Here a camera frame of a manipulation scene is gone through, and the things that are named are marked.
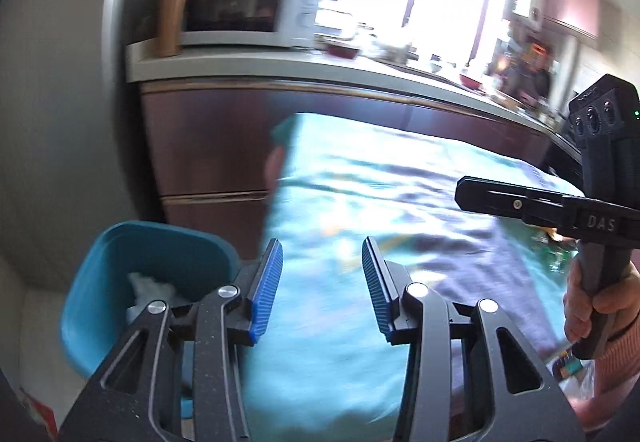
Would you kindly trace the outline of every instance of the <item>trash can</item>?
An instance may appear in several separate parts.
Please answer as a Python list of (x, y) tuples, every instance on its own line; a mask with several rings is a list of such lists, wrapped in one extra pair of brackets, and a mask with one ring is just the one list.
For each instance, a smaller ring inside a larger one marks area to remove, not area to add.
[[(135, 303), (129, 273), (171, 283), (189, 301), (233, 281), (239, 258), (223, 239), (152, 222), (122, 222), (103, 232), (89, 250), (66, 298), (62, 345), (83, 377), (92, 375), (127, 327)], [(183, 416), (191, 404), (182, 402)]]

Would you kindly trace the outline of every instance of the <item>hand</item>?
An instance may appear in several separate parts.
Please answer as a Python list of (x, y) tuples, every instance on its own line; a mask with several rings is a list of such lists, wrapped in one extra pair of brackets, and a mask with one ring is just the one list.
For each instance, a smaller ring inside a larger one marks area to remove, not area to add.
[(585, 338), (591, 332), (593, 309), (603, 314), (617, 313), (611, 336), (629, 326), (640, 311), (640, 274), (633, 263), (629, 263), (625, 276), (616, 284), (589, 298), (580, 287), (582, 267), (574, 258), (569, 271), (564, 303), (564, 335), (570, 343)]

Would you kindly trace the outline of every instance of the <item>countertop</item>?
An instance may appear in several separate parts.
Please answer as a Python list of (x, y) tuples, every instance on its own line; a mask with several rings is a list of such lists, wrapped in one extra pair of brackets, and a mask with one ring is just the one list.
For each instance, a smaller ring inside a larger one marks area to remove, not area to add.
[(178, 56), (155, 58), (153, 40), (127, 47), (127, 81), (195, 77), (268, 77), (358, 86), (446, 102), (519, 123), (548, 135), (577, 161), (580, 153), (553, 130), (526, 115), (503, 108), (484, 96), (445, 82), (400, 72), (357, 57), (336, 58), (317, 50), (258, 47), (186, 47)]

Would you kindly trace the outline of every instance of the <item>brown container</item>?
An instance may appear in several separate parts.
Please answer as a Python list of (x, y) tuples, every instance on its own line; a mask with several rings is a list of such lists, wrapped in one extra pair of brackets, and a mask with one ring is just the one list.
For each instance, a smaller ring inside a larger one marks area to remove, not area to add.
[(160, 58), (180, 54), (180, 30), (186, 0), (158, 0), (156, 53)]

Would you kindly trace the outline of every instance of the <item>silver bolt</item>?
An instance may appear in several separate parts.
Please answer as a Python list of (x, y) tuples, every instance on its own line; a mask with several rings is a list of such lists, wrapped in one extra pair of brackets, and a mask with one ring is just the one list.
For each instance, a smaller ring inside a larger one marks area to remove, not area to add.
[(238, 289), (233, 285), (224, 285), (218, 289), (220, 297), (234, 297), (238, 293)]
[(498, 304), (493, 299), (483, 299), (480, 302), (480, 308), (489, 314), (498, 310)]
[(159, 299), (156, 301), (152, 301), (147, 305), (146, 309), (151, 314), (161, 314), (166, 310), (166, 303), (164, 301), (160, 301)]
[(427, 294), (429, 294), (429, 288), (425, 284), (418, 281), (407, 285), (406, 291), (413, 297), (425, 297)]

